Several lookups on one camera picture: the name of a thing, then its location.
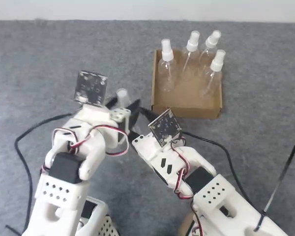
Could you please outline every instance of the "bottle cap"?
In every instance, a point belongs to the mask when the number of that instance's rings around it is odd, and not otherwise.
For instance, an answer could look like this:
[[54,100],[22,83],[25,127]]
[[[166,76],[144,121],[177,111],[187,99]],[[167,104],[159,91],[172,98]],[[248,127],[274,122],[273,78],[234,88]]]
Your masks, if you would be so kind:
[[225,54],[226,52],[224,50],[217,50],[215,58],[213,59],[210,66],[211,70],[215,72],[222,70]]
[[215,30],[213,33],[206,39],[206,46],[208,48],[214,48],[217,45],[218,40],[222,36],[221,31]]
[[168,38],[162,40],[162,58],[164,61],[171,61],[174,59],[171,41]]
[[198,49],[199,37],[200,37],[199,31],[195,30],[191,32],[190,39],[188,40],[188,43],[186,46],[188,51],[194,52]]
[[118,104],[121,108],[125,108],[130,105],[130,97],[128,91],[125,88],[120,88],[116,92],[118,98]]

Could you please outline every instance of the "cardboard tray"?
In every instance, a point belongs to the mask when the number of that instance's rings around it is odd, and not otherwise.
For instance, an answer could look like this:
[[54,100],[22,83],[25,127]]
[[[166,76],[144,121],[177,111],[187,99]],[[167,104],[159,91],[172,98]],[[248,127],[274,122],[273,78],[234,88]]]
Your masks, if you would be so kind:
[[[173,50],[174,57],[179,58],[180,51]],[[153,81],[151,109],[161,114],[169,107],[175,116],[189,118],[216,119],[222,110],[222,86],[211,100],[202,100],[199,97],[200,80],[193,79],[180,82],[171,92],[162,92],[156,87],[158,75],[158,62],[162,51],[156,50],[153,58]]]

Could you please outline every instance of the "black wire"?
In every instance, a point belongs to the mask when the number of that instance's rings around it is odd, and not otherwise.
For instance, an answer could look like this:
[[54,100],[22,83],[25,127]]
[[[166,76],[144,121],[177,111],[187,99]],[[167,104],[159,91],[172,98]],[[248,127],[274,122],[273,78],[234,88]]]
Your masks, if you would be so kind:
[[[21,134],[19,137],[17,137],[15,142],[14,142],[14,148],[15,148],[16,152],[18,153],[19,158],[20,158],[20,160],[22,161],[22,163],[24,165],[25,171],[26,171],[28,179],[29,179],[29,200],[28,200],[28,206],[27,206],[26,219],[25,219],[25,224],[24,224],[24,228],[23,228],[23,233],[27,229],[27,227],[29,226],[29,222],[30,222],[30,210],[31,210],[32,197],[33,197],[33,181],[32,181],[29,166],[28,166],[24,156],[22,155],[22,153],[21,153],[21,151],[19,149],[19,141],[21,141],[26,135],[28,135],[34,129],[42,126],[43,124],[47,124],[47,123],[49,123],[51,121],[62,119],[62,118],[65,118],[65,117],[68,117],[68,116],[71,116],[71,115],[73,115],[73,113],[67,113],[67,114],[55,116],[55,117],[52,117],[52,118],[48,118],[48,119],[45,119],[45,120],[43,120],[43,121],[41,121],[39,123],[36,123],[31,128],[29,128],[27,131],[25,131],[23,134]],[[21,235],[19,232],[17,232],[11,226],[6,225],[5,227],[7,229],[9,229],[10,231],[12,231],[13,233],[15,233],[16,235]]]
[[232,159],[231,159],[230,153],[227,151],[227,149],[226,149],[223,145],[221,145],[221,144],[219,144],[219,143],[217,143],[217,142],[215,142],[215,141],[212,141],[212,140],[210,140],[210,139],[202,138],[202,137],[200,137],[200,136],[194,135],[194,134],[189,133],[189,132],[186,132],[186,131],[182,131],[182,133],[185,134],[185,135],[188,135],[188,136],[190,136],[190,137],[193,137],[193,138],[195,138],[195,139],[199,139],[199,140],[202,140],[202,141],[204,141],[204,142],[207,142],[207,143],[210,143],[210,144],[216,145],[216,146],[220,147],[220,148],[225,152],[225,154],[226,154],[226,156],[227,156],[228,163],[229,163],[230,168],[231,168],[231,172],[232,172],[232,174],[233,174],[233,176],[234,176],[234,179],[235,179],[235,181],[236,181],[236,183],[237,183],[237,185],[238,185],[238,188],[240,189],[240,191],[241,191],[243,197],[246,199],[246,201],[247,201],[247,202],[248,202],[253,208],[255,208],[254,205],[252,204],[252,202],[250,201],[248,195],[246,194],[245,190],[243,189],[243,187],[242,187],[242,185],[241,185],[239,179],[238,179],[238,176],[237,176],[237,174],[236,174],[236,172],[235,172],[235,170],[234,170],[234,167],[233,167],[233,163],[232,163]]
[[278,179],[278,181],[277,181],[277,184],[276,184],[276,186],[275,186],[275,188],[274,188],[274,191],[273,191],[272,194],[271,194],[271,197],[270,197],[270,199],[269,199],[267,205],[265,206],[264,210],[261,212],[260,220],[259,220],[259,222],[258,222],[258,224],[257,224],[257,227],[254,229],[254,232],[257,232],[257,231],[260,229],[261,224],[262,224],[264,218],[266,217],[266,212],[267,212],[267,210],[269,209],[269,207],[270,207],[270,205],[271,205],[271,203],[272,203],[272,201],[273,201],[273,198],[274,198],[274,196],[275,196],[275,194],[276,194],[276,191],[277,191],[277,189],[280,187],[280,185],[281,185],[281,183],[282,183],[282,181],[283,181],[283,179],[284,179],[284,177],[285,177],[285,174],[286,174],[288,168],[290,167],[290,164],[291,164],[291,162],[292,162],[294,156],[295,156],[295,145],[294,145],[294,147],[293,147],[293,149],[292,149],[292,152],[291,152],[289,158],[287,159],[287,161],[286,161],[286,163],[285,163],[285,165],[284,165],[283,171],[282,171],[282,173],[280,174],[280,177],[279,177],[279,179]]
[[21,233],[17,232],[14,228],[12,228],[11,226],[9,225],[5,225],[5,227],[7,229],[9,229],[11,232],[13,232],[14,234],[16,234],[17,236],[22,236]]

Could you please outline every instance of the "spray bottle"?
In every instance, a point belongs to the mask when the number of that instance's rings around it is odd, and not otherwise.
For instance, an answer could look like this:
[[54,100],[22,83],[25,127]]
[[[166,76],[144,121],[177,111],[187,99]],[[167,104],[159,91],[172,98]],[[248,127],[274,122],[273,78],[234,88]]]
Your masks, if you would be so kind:
[[175,88],[177,81],[177,63],[171,48],[171,42],[165,38],[162,40],[162,59],[158,63],[158,88],[164,92],[170,92]]
[[221,37],[221,32],[218,30],[213,31],[213,33],[206,39],[206,42],[200,47],[200,57],[199,57],[199,76],[203,76],[203,72],[206,67],[210,67],[213,58],[215,57],[217,51],[217,43]]
[[224,50],[217,50],[210,67],[205,69],[200,83],[200,97],[211,99],[218,90],[222,82],[222,67],[225,54]]
[[187,46],[181,51],[181,58],[179,61],[180,79],[188,81],[194,78],[197,74],[198,60],[200,52],[198,50],[200,33],[192,31]]

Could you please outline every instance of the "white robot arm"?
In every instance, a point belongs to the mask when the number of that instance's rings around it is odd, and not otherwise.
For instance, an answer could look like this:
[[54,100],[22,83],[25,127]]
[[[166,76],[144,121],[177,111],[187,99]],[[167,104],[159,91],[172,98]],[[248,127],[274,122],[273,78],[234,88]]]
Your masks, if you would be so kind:
[[[106,155],[123,155],[129,149],[127,135],[136,122],[140,101],[126,108],[109,110],[89,102],[94,99],[93,93],[83,96],[81,92],[81,88],[87,92],[96,90],[100,96],[95,97],[95,101],[103,101],[99,86],[105,84],[106,77],[85,71],[79,73],[76,100],[84,105],[53,132],[53,145],[42,167],[36,202],[23,236],[118,236],[107,215],[107,205],[87,197],[89,179]],[[123,143],[127,144],[124,151],[107,151]]]
[[[177,147],[175,140],[181,129],[171,110],[149,127],[151,132],[136,138],[132,145],[179,198],[193,200],[192,208],[200,219],[203,232],[200,234],[194,216],[194,225],[186,236],[287,236],[268,217],[259,230],[254,231],[260,213],[196,150],[181,144]],[[191,168],[195,170],[187,175]]]

